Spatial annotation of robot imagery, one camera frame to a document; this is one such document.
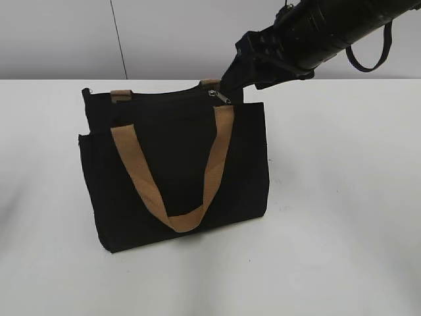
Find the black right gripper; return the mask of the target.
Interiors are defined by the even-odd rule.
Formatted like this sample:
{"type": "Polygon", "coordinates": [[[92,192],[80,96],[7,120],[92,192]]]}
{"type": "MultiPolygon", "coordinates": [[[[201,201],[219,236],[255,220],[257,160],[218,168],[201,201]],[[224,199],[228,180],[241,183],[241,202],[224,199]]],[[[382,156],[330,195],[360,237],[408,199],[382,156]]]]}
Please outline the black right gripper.
{"type": "Polygon", "coordinates": [[[284,82],[308,80],[312,70],[298,65],[291,51],[312,32],[312,17],[277,19],[261,31],[248,31],[235,44],[236,55],[221,79],[221,90],[232,92],[254,85],[263,90],[284,82]]]}

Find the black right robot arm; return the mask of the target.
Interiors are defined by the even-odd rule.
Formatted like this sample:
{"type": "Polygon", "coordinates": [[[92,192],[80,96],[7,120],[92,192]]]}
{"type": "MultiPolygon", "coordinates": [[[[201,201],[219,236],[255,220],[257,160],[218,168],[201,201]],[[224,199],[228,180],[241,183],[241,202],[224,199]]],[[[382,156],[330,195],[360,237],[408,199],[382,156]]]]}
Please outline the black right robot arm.
{"type": "Polygon", "coordinates": [[[387,59],[392,22],[419,1],[300,1],[284,5],[273,25],[248,31],[236,43],[236,55],[221,79],[223,92],[254,85],[262,90],[294,80],[308,80],[322,63],[345,51],[349,62],[361,72],[352,45],[378,28],[384,30],[384,47],[377,63],[387,59]]]}

